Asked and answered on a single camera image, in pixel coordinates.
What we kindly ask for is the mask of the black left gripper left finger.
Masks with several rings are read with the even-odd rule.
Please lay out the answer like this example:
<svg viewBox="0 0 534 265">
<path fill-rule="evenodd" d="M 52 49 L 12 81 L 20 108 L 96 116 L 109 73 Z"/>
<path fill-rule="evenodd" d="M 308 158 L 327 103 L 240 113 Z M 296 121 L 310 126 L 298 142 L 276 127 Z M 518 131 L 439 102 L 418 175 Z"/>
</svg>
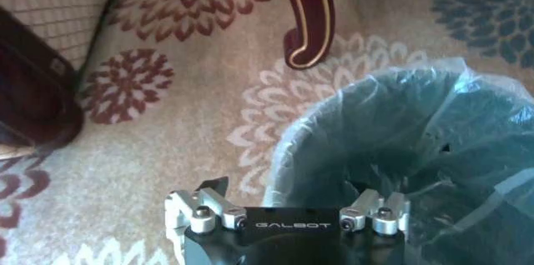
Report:
<svg viewBox="0 0 534 265">
<path fill-rule="evenodd" d="M 246 208 L 225 199 L 228 177 L 204 180 L 196 190 L 172 191 L 164 200 L 164 224 L 168 232 L 208 234 L 217 227 L 240 231 L 246 227 Z"/>
</svg>

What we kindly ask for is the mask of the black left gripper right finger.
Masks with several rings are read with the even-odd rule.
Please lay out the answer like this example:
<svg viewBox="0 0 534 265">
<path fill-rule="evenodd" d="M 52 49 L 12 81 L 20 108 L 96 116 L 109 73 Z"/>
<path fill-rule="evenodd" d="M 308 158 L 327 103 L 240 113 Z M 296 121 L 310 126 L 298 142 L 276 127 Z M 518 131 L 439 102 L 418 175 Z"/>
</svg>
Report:
<svg viewBox="0 0 534 265">
<path fill-rule="evenodd" d="M 343 231 L 354 233 L 367 227 L 382 236 L 408 234 L 411 202 L 404 194 L 392 192 L 384 198 L 376 190 L 366 189 L 350 206 L 339 210 L 339 225 Z"/>
</svg>

